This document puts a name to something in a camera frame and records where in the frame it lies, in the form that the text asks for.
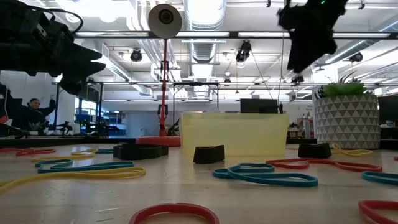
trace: yellow rubber band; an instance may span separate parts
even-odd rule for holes
[[[26,184],[38,180],[46,180],[52,178],[84,178],[84,179],[120,179],[139,177],[146,174],[143,167],[126,167],[108,170],[93,170],[79,172],[56,172],[48,174],[32,175],[16,180],[0,182],[0,194],[18,185]]]
[[[58,160],[58,159],[91,159],[94,158],[97,152],[98,149],[87,149],[85,151],[72,152],[71,156],[38,157],[32,159],[31,161],[40,162],[40,161],[49,161],[49,160]]]
[[[347,156],[365,156],[373,153],[373,151],[367,149],[343,150],[337,143],[333,143],[331,146],[335,150],[332,152],[333,154],[341,153]]]

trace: wooden table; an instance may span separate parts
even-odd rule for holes
[[[51,156],[67,156],[71,151],[88,147],[111,146],[60,146]],[[398,156],[398,152],[375,151],[368,157],[333,155],[333,158],[382,165],[386,172],[398,173],[398,162],[394,162],[393,156]],[[286,158],[295,157],[296,150],[286,151]],[[15,158],[12,152],[0,153],[0,180],[36,174],[30,159],[29,156]],[[266,159],[276,158],[231,157],[225,162],[196,165],[192,158],[183,157],[179,148],[171,148],[168,157],[136,161],[136,166],[147,169],[143,177],[57,179],[16,187],[0,195],[0,223],[128,224],[142,208],[177,202],[208,207],[218,215],[221,224],[365,223],[358,210],[360,200],[398,201],[397,186],[368,182],[361,178],[361,173],[324,164],[311,164],[308,170],[300,170],[319,178],[320,185],[313,188],[259,185],[211,176],[213,169]],[[98,154],[94,159],[75,161],[74,166],[112,160],[110,154]],[[296,170],[276,168],[276,172]],[[396,218],[394,212],[388,215]],[[158,215],[145,223],[206,222],[189,215]]]

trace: teal rubber band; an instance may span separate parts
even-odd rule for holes
[[[89,171],[89,170],[106,170],[106,169],[117,169],[125,167],[134,167],[134,162],[104,162],[100,164],[93,164],[81,167],[67,167],[72,165],[73,161],[71,159],[58,159],[52,161],[40,161],[35,163],[37,167],[37,173],[46,174],[51,172],[77,172],[77,171]],[[50,169],[44,169],[46,164],[55,164],[50,167]]]
[[[398,174],[366,171],[362,173],[362,178],[371,182],[398,185]]]
[[[113,149],[99,149],[96,154],[112,154]]]
[[[241,163],[241,168],[235,170],[237,173],[265,173],[265,172],[274,172],[275,167],[269,164],[254,164],[254,163]],[[231,180],[233,177],[228,175],[227,169],[217,169],[213,171],[213,177]]]
[[[287,187],[315,187],[318,186],[318,179],[316,177],[298,174],[238,174],[237,170],[241,169],[241,165],[236,165],[228,168],[227,173],[230,177],[238,180],[244,180],[257,184],[280,185]],[[300,178],[304,180],[275,180],[276,178]]]

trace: yellow translucent plastic bin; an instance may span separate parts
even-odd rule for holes
[[[225,156],[284,156],[286,114],[183,113],[180,123],[184,155],[197,146],[225,145]]]

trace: computer screen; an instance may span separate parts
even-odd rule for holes
[[[278,113],[277,100],[241,99],[241,113]]]
[[[379,114],[381,121],[398,121],[398,96],[379,97]]]

